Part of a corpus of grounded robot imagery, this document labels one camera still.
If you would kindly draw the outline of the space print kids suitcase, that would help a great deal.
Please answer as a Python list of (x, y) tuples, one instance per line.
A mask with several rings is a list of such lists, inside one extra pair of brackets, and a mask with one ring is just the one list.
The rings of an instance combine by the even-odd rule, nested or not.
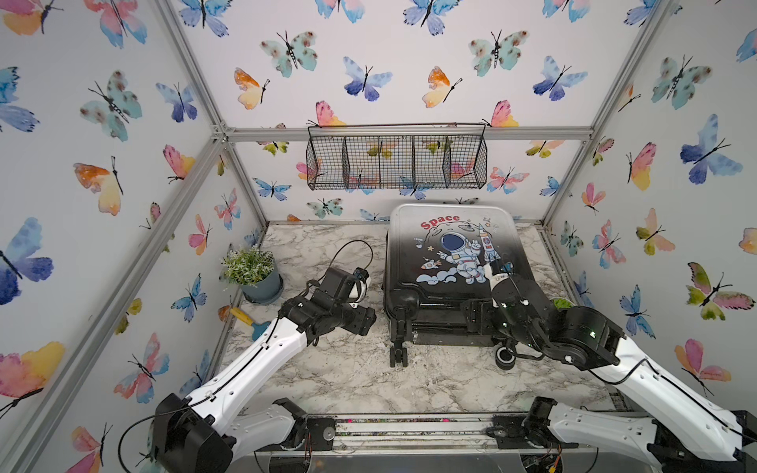
[(403, 204), (386, 237), (384, 312), (390, 322), (390, 364), (409, 364), (406, 343), (494, 347), (495, 363), (516, 360), (504, 322), (494, 319), (486, 266), (533, 276), (514, 218), (493, 206)]

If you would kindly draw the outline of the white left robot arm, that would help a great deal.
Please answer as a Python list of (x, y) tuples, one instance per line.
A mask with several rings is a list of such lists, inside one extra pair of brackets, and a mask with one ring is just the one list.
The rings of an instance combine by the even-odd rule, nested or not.
[(313, 295), (289, 299), (278, 317), (236, 361), (185, 397), (167, 396), (152, 421), (149, 457), (168, 472), (225, 472), (264, 447), (303, 447), (307, 415), (287, 398), (244, 419), (242, 408), (289, 360), (319, 337), (341, 328), (365, 336), (374, 309)]

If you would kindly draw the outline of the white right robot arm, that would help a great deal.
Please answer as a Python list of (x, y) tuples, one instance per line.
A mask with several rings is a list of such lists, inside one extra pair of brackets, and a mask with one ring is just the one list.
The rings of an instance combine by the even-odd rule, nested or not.
[(584, 305), (559, 309), (532, 280), (516, 274), (487, 279), (483, 309), (506, 341), (587, 372), (643, 411), (623, 417), (581, 410), (538, 396), (518, 433), (531, 445), (589, 445), (662, 472), (753, 472), (746, 447), (756, 419), (717, 406), (656, 364), (605, 315)]

